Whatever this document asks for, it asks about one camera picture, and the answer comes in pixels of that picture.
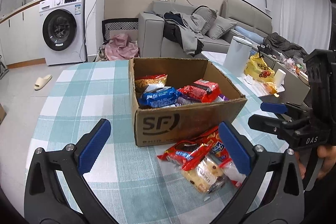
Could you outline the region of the right hand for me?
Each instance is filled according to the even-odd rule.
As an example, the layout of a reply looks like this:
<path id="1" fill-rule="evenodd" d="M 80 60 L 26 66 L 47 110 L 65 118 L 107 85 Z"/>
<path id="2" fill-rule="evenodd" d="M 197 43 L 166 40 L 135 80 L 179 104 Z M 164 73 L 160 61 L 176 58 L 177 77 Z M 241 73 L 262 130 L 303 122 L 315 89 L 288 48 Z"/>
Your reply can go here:
<path id="1" fill-rule="evenodd" d="M 336 147 L 330 145 L 320 145 L 317 149 L 317 155 L 323 159 L 323 165 L 318 173 L 317 178 L 324 178 L 333 168 L 336 161 Z M 301 178 L 305 177 L 306 167 L 300 162 L 299 152 L 295 152 L 295 158 L 298 161 Z"/>

